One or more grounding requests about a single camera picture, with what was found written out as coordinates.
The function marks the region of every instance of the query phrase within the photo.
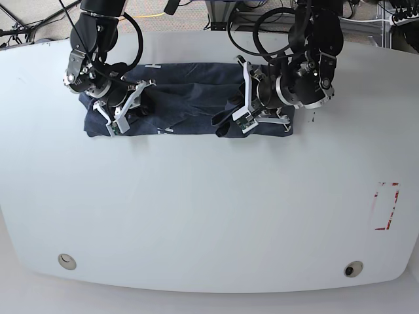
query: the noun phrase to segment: power strip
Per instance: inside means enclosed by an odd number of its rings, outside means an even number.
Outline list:
[[[415,15],[412,15],[412,16],[407,16],[407,10],[406,11],[403,11],[403,13],[400,12],[397,15],[398,16],[405,15],[406,18],[402,18],[402,19],[397,18],[397,20],[396,20],[396,16],[394,16],[394,18],[390,17],[390,19],[389,19],[390,25],[392,25],[392,26],[400,26],[400,25],[403,25],[403,24],[407,24],[407,23],[410,23],[410,22],[414,22],[414,21],[419,20],[419,13],[418,14],[415,14]]]

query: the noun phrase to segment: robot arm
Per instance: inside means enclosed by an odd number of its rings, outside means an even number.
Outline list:
[[[151,103],[141,103],[141,93],[155,85],[153,81],[128,82],[124,75],[132,70],[143,53],[143,37],[136,21],[125,13],[128,0],[82,0],[79,21],[73,26],[70,41],[72,52],[64,77],[65,85],[75,93],[86,93],[97,99],[94,110],[107,121],[111,136],[126,133],[130,126],[125,116],[144,116],[153,111]],[[243,106],[232,115],[243,133],[259,123],[283,124],[289,130],[289,119],[281,114],[285,106],[313,109],[332,99],[332,86],[337,56],[343,47],[339,16],[343,0],[298,0],[296,10],[278,8],[262,15],[255,24],[253,39],[258,54],[268,62],[268,74],[254,70],[239,56],[244,68],[245,92]],[[179,0],[169,0],[166,12],[174,14]],[[275,14],[295,15],[289,32],[289,45],[269,54],[259,40],[262,23]],[[138,34],[138,53],[131,65],[106,63],[107,53],[118,39],[119,17],[125,17]],[[292,55],[285,55],[290,48]]]
[[[108,121],[111,136],[127,132],[126,114],[143,116],[153,110],[152,104],[141,104],[142,91],[153,81],[128,82],[124,75],[132,70],[143,53],[143,37],[136,21],[125,13],[128,0],[83,0],[79,21],[71,31],[69,64],[65,85],[75,93],[86,93],[97,99],[94,109]],[[132,64],[106,63],[107,53],[118,40],[119,17],[125,17],[138,34],[138,53]]]
[[[274,115],[276,118],[271,118],[269,122],[283,124],[287,131],[289,119],[281,115],[282,108],[315,109],[335,96],[332,81],[337,56],[344,43],[339,20],[343,13],[343,1],[298,0],[297,3],[295,10],[271,10],[255,24],[253,40],[259,54],[252,54],[262,56],[268,62],[267,75],[254,69],[243,57],[238,57],[239,64],[244,68],[246,87],[244,106],[232,115],[232,119],[243,133],[262,121],[268,122],[265,115]],[[272,56],[259,40],[261,24],[279,13],[295,15],[295,24],[289,32],[288,47],[293,51],[290,56],[286,56],[285,51]]]

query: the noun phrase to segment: navy cloth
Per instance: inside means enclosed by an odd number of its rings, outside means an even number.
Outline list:
[[[125,136],[150,134],[215,134],[211,118],[232,107],[228,99],[234,96],[243,83],[243,69],[229,63],[177,63],[162,64],[161,68],[138,65],[127,73],[127,80],[155,79],[157,86],[146,88],[143,93],[155,104],[155,112],[138,118],[127,115],[130,130]],[[84,130],[90,137],[109,136],[106,119],[93,111],[95,99],[86,94],[80,101],[87,109]],[[291,121],[294,107],[287,108]],[[231,123],[225,137],[245,137],[240,127]],[[279,124],[260,124],[250,133],[273,136],[289,136]]]

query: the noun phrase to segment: round hole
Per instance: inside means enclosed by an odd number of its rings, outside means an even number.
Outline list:
[[[352,262],[344,268],[344,275],[348,278],[357,277],[361,273],[363,268],[364,264],[362,264],[362,262]]]
[[[351,276],[351,274],[353,274],[353,273],[354,273],[354,269],[352,267],[348,267],[348,268],[345,269],[345,274],[347,276]]]
[[[60,265],[67,270],[75,270],[77,267],[74,258],[69,256],[68,254],[58,255],[58,263],[60,263]]]

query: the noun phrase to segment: white table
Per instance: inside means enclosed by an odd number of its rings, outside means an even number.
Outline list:
[[[236,36],[251,48],[250,34]],[[286,43],[263,37],[268,49]],[[345,287],[404,271],[419,232],[417,56],[346,43],[336,98],[299,110],[285,139],[90,139],[85,109],[62,84],[69,51],[62,41],[0,53],[0,206],[23,265],[192,292]],[[122,36],[109,61],[135,53],[135,37]],[[146,33],[141,62],[237,54],[221,32]],[[372,210],[383,182],[399,183],[400,196],[391,228],[375,230],[396,189],[381,189]],[[76,270],[61,268],[61,253]],[[364,270],[346,278],[355,260]]]

